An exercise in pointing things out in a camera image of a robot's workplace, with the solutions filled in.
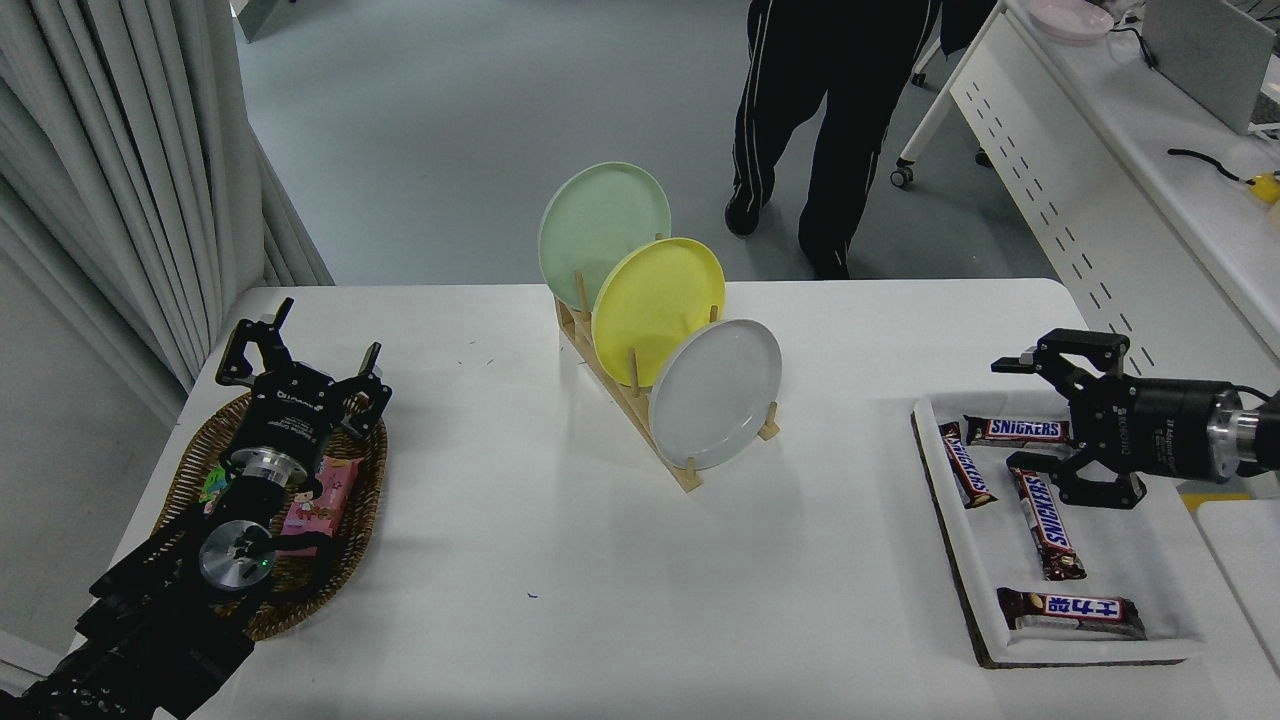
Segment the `curtain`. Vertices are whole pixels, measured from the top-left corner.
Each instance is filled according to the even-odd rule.
[[[333,284],[248,126],[232,23],[0,0],[0,258],[168,421],[241,292]]]

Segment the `yellow plate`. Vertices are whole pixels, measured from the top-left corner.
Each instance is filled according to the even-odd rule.
[[[631,386],[628,352],[636,351],[640,387],[690,333],[724,311],[724,270],[705,245],[686,237],[658,240],[623,258],[604,278],[591,314],[591,342],[613,379]]]

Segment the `laptop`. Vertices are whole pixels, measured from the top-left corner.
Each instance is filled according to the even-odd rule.
[[[1276,33],[1226,0],[1147,0],[1142,36],[1160,70],[1229,128],[1280,129]]]

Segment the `white table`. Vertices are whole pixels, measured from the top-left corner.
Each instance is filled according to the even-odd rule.
[[[908,415],[922,393],[1041,388],[989,363],[1080,327],[1050,281],[731,283],[781,342],[782,433],[685,495],[536,286],[256,290],[293,356],[384,345],[390,456],[346,588],[259,643],[198,714],[271,717],[1262,717],[1267,665],[1171,484],[1144,502],[1203,616],[1167,667],[982,670]],[[118,555],[239,391],[206,365]]]
[[[1148,69],[1133,33],[1066,45],[1027,5],[997,4],[902,155],[957,104],[1089,328],[1132,337],[1129,373],[1280,386],[1280,231],[1243,186],[1166,150],[1244,177],[1280,151]],[[916,176],[946,182],[924,160]]]
[[[1280,673],[1280,500],[1206,502],[1196,523]]]

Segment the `person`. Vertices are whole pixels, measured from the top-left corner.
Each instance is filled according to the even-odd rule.
[[[993,3],[950,1],[963,8],[954,15],[966,26],[968,44]],[[751,0],[751,64],[733,127],[733,191],[724,206],[731,232],[755,231],[791,133],[826,96],[797,238],[815,277],[849,279],[849,245],[890,118],[941,8],[942,0]],[[956,42],[943,37],[943,45],[954,50]]]

